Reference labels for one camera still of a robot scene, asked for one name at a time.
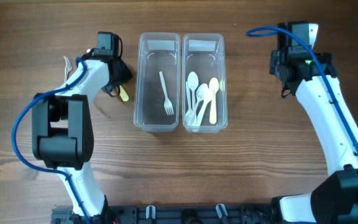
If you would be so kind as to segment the white small spoon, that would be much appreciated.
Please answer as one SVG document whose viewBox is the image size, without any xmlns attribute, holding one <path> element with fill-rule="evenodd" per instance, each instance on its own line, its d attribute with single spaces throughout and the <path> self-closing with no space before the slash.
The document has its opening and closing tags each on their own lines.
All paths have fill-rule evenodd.
<svg viewBox="0 0 358 224">
<path fill-rule="evenodd" d="M 198 80 L 198 76 L 195 72 L 190 72 L 189 76 L 188 76 L 188 86 L 191 90 L 191 100 L 192 100 L 192 109 L 195 108 L 195 103 L 196 103 L 196 89 L 199 85 L 199 80 Z"/>
</svg>

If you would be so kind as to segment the beige wooden fork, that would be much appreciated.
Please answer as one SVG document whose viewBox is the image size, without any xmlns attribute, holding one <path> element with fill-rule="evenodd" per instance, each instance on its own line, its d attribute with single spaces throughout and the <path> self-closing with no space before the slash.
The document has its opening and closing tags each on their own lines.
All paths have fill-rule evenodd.
<svg viewBox="0 0 358 224">
<path fill-rule="evenodd" d="M 122 85 L 119 86 L 119 91 L 120 91 L 119 96 L 121 97 L 122 101 L 124 102 L 129 101 L 129 95 L 127 94 L 127 92 L 125 91 Z"/>
</svg>

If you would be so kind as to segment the white slim plastic fork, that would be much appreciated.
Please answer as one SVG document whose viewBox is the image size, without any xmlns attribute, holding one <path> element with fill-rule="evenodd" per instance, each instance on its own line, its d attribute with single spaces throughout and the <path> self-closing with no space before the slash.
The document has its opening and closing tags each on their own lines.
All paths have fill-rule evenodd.
<svg viewBox="0 0 358 224">
<path fill-rule="evenodd" d="M 165 97 L 164 104 L 163 104 L 165 112 L 169 116 L 174 115 L 173 105 L 172 105 L 172 102 L 170 101 L 170 99 L 168 97 L 167 87 L 166 87 L 166 84 L 165 84 L 165 79 L 164 79 L 164 76 L 163 76 L 163 72 L 159 72 L 159 76 L 160 76 L 160 81 L 161 81 L 161 84 L 162 84 L 163 94 L 164 94 L 164 97 Z"/>
</svg>

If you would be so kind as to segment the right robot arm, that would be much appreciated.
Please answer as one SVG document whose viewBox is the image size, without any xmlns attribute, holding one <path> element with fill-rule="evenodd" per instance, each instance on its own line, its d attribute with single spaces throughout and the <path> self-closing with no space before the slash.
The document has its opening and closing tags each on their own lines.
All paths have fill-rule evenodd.
<svg viewBox="0 0 358 224">
<path fill-rule="evenodd" d="M 323 148 L 328 178 L 307 194 L 272 199 L 276 223 L 358 223 L 358 127 L 329 53 L 272 50 L 270 74 L 304 107 Z"/>
</svg>

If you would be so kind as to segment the white slim spoon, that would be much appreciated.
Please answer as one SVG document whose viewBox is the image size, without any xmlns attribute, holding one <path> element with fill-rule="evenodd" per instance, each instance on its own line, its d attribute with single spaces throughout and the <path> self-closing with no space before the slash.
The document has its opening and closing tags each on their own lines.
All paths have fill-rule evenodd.
<svg viewBox="0 0 358 224">
<path fill-rule="evenodd" d="M 196 112 L 197 112 L 197 109 L 198 109 L 198 105 L 201 101 L 203 101 L 203 98 L 204 98 L 204 91 L 205 89 L 207 89 L 208 86 L 206 83 L 203 83 L 201 84 L 196 93 L 195 93 L 195 96 L 196 96 L 196 103 L 192 106 L 190 112 L 188 114 L 186 114 L 186 123 L 187 125 L 190 125 L 190 126 L 195 126 L 196 125 Z"/>
</svg>

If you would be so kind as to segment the yellow plastic spoon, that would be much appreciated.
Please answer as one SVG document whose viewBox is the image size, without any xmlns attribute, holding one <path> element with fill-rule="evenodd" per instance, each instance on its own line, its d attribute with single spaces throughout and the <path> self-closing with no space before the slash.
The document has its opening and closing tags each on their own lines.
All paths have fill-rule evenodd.
<svg viewBox="0 0 358 224">
<path fill-rule="evenodd" d="M 211 107 L 209 113 L 209 122 L 211 124 L 216 124 L 217 114 L 216 114 L 216 93 L 219 90 L 219 81 L 217 78 L 212 78 L 209 82 L 209 89 L 213 91 L 213 97 L 211 100 Z"/>
</svg>

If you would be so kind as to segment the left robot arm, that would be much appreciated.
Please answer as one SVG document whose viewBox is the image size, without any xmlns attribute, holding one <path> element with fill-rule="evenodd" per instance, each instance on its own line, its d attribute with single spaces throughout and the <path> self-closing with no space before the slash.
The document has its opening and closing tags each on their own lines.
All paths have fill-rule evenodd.
<svg viewBox="0 0 358 224">
<path fill-rule="evenodd" d="M 90 104 L 99 91 L 131 79 L 122 53 L 93 48 L 76 59 L 76 71 L 62 86 L 35 95 L 32 110 L 32 150 L 47 172 L 57 174 L 73 203 L 72 212 L 81 222 L 92 222 L 106 213 L 107 200 L 93 174 L 90 159 L 94 134 Z"/>
</svg>

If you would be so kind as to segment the white thick-handled spoon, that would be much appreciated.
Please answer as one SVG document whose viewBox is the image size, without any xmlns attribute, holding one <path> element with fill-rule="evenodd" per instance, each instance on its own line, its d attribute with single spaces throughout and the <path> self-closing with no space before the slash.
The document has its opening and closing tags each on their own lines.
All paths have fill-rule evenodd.
<svg viewBox="0 0 358 224">
<path fill-rule="evenodd" d="M 203 104 L 202 104 L 201 109 L 200 109 L 199 113 L 197 114 L 197 118 L 196 118 L 197 126 L 201 125 L 207 104 L 213 99 L 213 94 L 214 94 L 214 91 L 212 89 L 209 89 L 209 88 L 204 89 Z"/>
</svg>

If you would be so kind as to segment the thin clear plastic fork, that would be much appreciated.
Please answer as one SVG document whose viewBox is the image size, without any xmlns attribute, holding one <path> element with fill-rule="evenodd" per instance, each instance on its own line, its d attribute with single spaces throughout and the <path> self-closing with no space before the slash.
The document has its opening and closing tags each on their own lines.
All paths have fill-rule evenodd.
<svg viewBox="0 0 358 224">
<path fill-rule="evenodd" d="M 71 62 L 69 60 L 68 57 L 66 57 L 65 55 L 63 56 L 64 60 L 65 60 L 65 70 L 64 70 L 64 74 L 65 74 L 65 78 L 64 78 L 64 82 L 67 81 L 68 79 L 68 74 L 70 73 L 70 71 L 73 69 Z"/>
</svg>

